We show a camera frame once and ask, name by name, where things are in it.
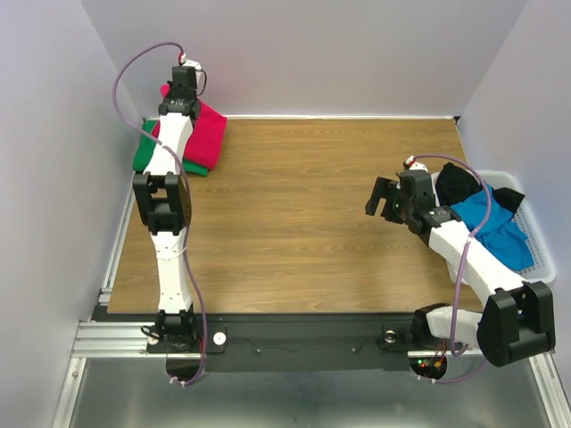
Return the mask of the pink red t shirt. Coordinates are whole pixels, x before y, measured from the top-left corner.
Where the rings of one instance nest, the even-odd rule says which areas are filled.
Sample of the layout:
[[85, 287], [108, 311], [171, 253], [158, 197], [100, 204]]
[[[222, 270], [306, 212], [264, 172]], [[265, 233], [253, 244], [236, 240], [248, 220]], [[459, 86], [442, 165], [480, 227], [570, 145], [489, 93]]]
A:
[[201, 112], [188, 137], [182, 164], [185, 172], [206, 177], [216, 167], [228, 119], [201, 102]]

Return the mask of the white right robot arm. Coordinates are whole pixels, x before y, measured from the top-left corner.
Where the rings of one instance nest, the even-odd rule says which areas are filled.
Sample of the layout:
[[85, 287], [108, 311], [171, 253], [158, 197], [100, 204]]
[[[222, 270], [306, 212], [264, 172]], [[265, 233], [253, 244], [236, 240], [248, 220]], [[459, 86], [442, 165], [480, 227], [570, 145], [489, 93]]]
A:
[[430, 348], [441, 339], [459, 342], [481, 350], [494, 366], [554, 350], [550, 288], [505, 267], [471, 236], [455, 210], [438, 205], [427, 171], [408, 169], [395, 180], [377, 177], [365, 212], [406, 225], [428, 248], [457, 266], [457, 278], [483, 304], [482, 312], [443, 303], [416, 310], [410, 327], [416, 345]]

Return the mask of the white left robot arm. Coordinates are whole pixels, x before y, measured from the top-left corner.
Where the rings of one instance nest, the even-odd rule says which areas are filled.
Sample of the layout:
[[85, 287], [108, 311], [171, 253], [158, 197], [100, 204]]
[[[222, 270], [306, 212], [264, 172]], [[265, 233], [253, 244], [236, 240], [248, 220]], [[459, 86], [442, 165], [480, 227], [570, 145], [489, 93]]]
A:
[[145, 333], [154, 347], [189, 351], [198, 346], [193, 301], [187, 285], [186, 243], [192, 205], [182, 155], [201, 112], [197, 99], [202, 67], [182, 61], [159, 105], [159, 133], [149, 164], [133, 178], [141, 221], [152, 239], [159, 277], [155, 324]]

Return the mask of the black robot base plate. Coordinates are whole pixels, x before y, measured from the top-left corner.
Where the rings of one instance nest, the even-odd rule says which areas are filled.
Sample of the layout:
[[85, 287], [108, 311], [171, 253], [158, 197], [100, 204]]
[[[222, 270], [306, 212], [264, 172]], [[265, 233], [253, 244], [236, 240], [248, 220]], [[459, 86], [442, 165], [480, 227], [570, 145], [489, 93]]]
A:
[[414, 339], [409, 312], [210, 314], [194, 319], [206, 332], [209, 373], [335, 370], [409, 371], [431, 358], [439, 339]]

